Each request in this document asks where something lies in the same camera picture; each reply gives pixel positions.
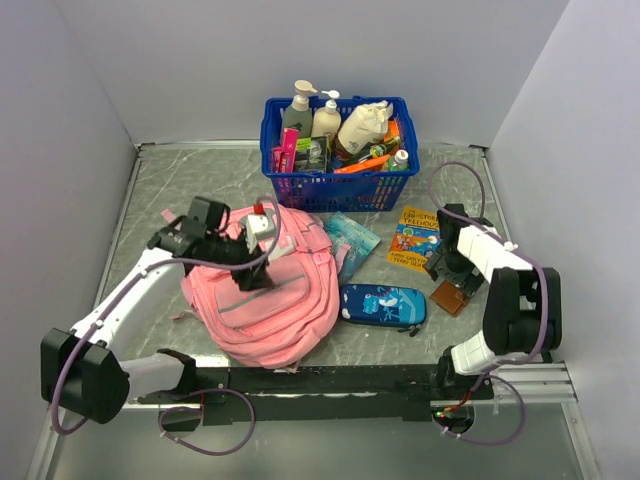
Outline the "brown leather wallet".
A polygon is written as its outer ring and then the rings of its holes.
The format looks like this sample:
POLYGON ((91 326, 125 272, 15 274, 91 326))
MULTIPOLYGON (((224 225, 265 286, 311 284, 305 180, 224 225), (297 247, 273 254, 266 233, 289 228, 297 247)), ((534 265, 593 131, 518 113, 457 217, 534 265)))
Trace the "brown leather wallet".
POLYGON ((448 280, 444 280, 430 299, 452 317, 457 317, 469 304, 470 297, 448 280))

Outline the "pink student backpack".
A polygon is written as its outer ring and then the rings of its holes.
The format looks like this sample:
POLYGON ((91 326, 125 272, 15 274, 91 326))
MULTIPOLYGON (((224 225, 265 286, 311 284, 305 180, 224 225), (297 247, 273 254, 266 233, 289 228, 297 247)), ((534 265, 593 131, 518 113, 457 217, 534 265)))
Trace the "pink student backpack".
POLYGON ((267 273, 270 288, 243 292, 224 270, 197 266, 181 282, 194 314, 217 346, 249 367, 299 362, 334 327, 340 310, 338 273, 322 220, 279 207, 283 226, 267 273))

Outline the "blue shark pencil case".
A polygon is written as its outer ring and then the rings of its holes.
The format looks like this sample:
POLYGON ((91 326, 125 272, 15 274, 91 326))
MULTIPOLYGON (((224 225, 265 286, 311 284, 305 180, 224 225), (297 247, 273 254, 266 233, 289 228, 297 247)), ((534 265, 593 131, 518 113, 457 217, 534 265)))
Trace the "blue shark pencil case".
POLYGON ((339 314, 352 324, 394 328, 415 336, 427 321, 427 300, 413 288, 346 284, 340 288, 339 314))

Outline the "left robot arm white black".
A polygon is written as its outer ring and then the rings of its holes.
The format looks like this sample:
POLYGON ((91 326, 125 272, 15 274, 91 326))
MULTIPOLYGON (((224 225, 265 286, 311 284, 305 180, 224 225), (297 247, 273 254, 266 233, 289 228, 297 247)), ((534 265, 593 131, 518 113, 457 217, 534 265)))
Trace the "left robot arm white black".
POLYGON ((51 329, 40 345, 41 395, 50 404, 52 428, 63 427, 61 410, 87 421, 111 421, 132 398, 164 391, 177 402, 198 387, 194 360, 173 350, 138 360, 119 357, 161 298, 198 267, 228 272, 242 291, 270 287, 267 265, 282 230, 277 200, 259 196, 235 237, 228 205, 195 197, 187 214, 153 233, 126 277, 94 310, 70 329, 51 329))

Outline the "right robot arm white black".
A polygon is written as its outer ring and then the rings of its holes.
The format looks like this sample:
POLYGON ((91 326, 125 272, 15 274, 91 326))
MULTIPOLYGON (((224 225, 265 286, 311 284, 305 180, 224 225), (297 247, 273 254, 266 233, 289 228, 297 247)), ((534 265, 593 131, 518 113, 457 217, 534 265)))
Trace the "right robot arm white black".
POLYGON ((438 361, 438 390, 458 398, 472 377, 528 363, 560 346, 561 278, 502 239, 487 219, 468 216, 461 204, 440 208, 437 220, 441 242, 425 265, 439 283, 433 301, 443 306, 449 296, 464 303, 488 286, 479 332, 447 348, 438 361))

